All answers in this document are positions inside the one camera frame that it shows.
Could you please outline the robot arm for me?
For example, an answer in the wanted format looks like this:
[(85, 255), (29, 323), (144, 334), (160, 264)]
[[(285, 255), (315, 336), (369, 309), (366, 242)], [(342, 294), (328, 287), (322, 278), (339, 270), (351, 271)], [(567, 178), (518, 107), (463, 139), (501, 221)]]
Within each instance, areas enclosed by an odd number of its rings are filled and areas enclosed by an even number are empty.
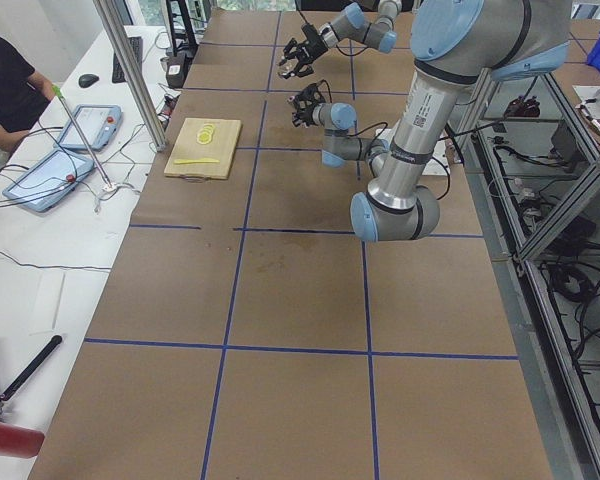
[(418, 8), (420, 1), (351, 1), (335, 17), (320, 27), (303, 19), (304, 39), (291, 38), (283, 48), (278, 75), (283, 79), (302, 78), (314, 72), (313, 63), (343, 40), (364, 48), (390, 53), (397, 42), (396, 19), (402, 12)]
[(390, 141), (356, 138), (354, 108), (325, 101), (311, 86), (291, 98), (294, 125), (324, 129), (322, 161), (339, 167), (364, 160), (374, 175), (350, 206), (355, 234), (366, 242), (429, 235), (440, 216), (436, 196), (419, 184), (461, 90), (488, 69), (496, 82), (536, 77), (568, 54), (569, 1), (427, 1), (411, 27), (415, 74)]

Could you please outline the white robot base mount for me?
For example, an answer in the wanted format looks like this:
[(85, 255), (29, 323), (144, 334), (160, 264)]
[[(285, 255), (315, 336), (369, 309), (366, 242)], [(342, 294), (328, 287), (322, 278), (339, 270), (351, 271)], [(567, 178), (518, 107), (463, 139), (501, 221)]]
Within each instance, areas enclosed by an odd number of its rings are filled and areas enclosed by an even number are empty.
[[(376, 128), (375, 134), (379, 135), (379, 139), (389, 144), (393, 138), (393, 130), (388, 128)], [(449, 160), (447, 158), (447, 141), (439, 140), (436, 143), (431, 159), (426, 164), (424, 176), (446, 176), (450, 172)]]

